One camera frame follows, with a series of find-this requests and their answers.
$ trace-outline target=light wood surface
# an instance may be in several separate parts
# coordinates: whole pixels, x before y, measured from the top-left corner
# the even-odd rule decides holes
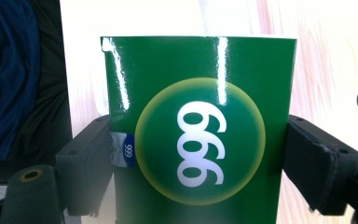
[[[168,35],[213,35],[224,29],[233,32],[234,28],[236,35],[296,37],[290,113],[308,119],[358,150],[356,1],[224,1],[227,4],[219,6],[218,1],[212,0],[169,4],[81,0],[76,7],[70,0],[61,2],[74,135],[104,113],[100,101],[105,95],[100,35],[161,34],[161,30]],[[107,18],[110,26],[101,22]],[[114,201],[111,185],[100,215],[83,217],[83,223],[114,223]],[[310,212],[296,187],[283,174],[277,223],[350,223],[352,213],[350,207],[345,217],[323,217]]]

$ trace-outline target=label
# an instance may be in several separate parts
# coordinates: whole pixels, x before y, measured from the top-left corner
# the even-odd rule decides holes
[[[200,77],[158,93],[138,120],[135,141],[136,160],[156,190],[179,203],[205,205],[247,185],[262,161],[266,134],[248,94]]]
[[[112,165],[119,167],[134,167],[136,165],[133,134],[110,132],[110,143],[112,148]]]

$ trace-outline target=black cloth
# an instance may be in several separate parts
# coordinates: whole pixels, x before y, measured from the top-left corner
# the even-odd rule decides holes
[[[40,75],[37,21],[27,0],[0,0],[0,160],[34,110]]]
[[[37,17],[41,76],[34,112],[17,134],[8,159],[54,164],[72,139],[59,0],[29,0]]]

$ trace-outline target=green box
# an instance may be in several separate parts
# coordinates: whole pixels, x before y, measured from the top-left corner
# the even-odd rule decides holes
[[[117,223],[275,223],[296,41],[101,44]]]

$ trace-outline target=blue cloth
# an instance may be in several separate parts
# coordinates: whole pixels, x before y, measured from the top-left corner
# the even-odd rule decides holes
[[[27,0],[0,0],[0,160],[34,109],[40,75],[37,21]]]

